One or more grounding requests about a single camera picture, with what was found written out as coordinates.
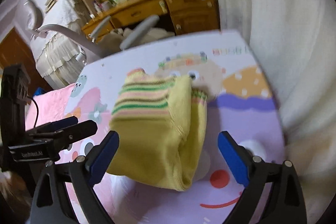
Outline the yellow knit cardigan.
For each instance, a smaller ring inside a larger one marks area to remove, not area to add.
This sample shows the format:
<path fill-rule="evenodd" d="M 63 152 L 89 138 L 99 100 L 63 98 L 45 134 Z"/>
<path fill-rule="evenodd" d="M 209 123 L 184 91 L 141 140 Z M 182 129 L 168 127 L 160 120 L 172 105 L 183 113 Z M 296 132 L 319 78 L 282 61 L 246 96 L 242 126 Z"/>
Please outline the yellow knit cardigan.
<path fill-rule="evenodd" d="M 205 140 L 207 94 L 189 76 L 127 74 L 109 123 L 120 143 L 107 173 L 183 192 Z"/>

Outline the pink plush blanket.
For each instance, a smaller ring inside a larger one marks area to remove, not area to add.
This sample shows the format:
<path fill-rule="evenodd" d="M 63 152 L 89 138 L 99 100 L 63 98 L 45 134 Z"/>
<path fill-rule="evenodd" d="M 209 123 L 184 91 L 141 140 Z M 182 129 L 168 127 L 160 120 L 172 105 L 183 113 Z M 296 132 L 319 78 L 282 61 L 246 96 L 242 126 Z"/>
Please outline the pink plush blanket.
<path fill-rule="evenodd" d="M 65 108 L 74 85 L 70 84 L 62 89 L 53 90 L 34 97 L 39 109 L 36 126 L 73 116 L 71 113 L 66 114 Z"/>

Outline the grey office chair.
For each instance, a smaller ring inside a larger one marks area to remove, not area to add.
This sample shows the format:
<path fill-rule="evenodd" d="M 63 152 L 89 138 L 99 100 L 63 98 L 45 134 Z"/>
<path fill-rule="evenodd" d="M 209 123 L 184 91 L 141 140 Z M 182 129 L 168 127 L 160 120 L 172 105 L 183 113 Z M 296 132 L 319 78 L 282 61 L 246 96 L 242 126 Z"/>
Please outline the grey office chair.
<path fill-rule="evenodd" d="M 142 21 L 133 30 L 127 28 L 120 33 L 121 30 L 116 29 L 108 32 L 101 39 L 98 39 L 98 33 L 109 23 L 110 17 L 106 17 L 93 30 L 92 34 L 86 37 L 77 31 L 59 24 L 43 25 L 42 11 L 35 5 L 34 1 L 28 0 L 24 6 L 29 12 L 27 29 L 33 34 L 33 37 L 46 38 L 50 32 L 60 34 L 76 44 L 88 62 L 149 42 L 155 42 L 174 36 L 173 32 L 156 28 L 155 25 L 159 21 L 159 16 L 152 15 Z"/>

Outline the wooden desk with drawers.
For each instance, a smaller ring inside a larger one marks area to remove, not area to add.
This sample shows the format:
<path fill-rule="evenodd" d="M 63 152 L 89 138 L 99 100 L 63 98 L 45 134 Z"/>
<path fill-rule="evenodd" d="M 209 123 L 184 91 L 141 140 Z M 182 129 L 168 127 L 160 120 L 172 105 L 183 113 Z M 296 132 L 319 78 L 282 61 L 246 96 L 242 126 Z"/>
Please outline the wooden desk with drawers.
<path fill-rule="evenodd" d="M 160 17 L 159 28 L 176 35 L 221 28 L 218 0 L 128 0 L 102 12 L 84 25 L 82 31 L 90 35 L 103 19 L 110 17 L 98 34 L 101 39 L 113 29 L 132 28 L 151 15 Z"/>

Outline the white floral curtain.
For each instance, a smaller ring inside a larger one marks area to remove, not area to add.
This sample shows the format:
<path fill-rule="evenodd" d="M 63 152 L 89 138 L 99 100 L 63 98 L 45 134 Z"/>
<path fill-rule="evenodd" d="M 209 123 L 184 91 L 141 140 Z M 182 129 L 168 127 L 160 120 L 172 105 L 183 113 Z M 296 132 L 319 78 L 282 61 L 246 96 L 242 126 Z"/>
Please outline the white floral curtain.
<path fill-rule="evenodd" d="M 265 71 L 315 222 L 335 195 L 335 0 L 218 0 Z"/>

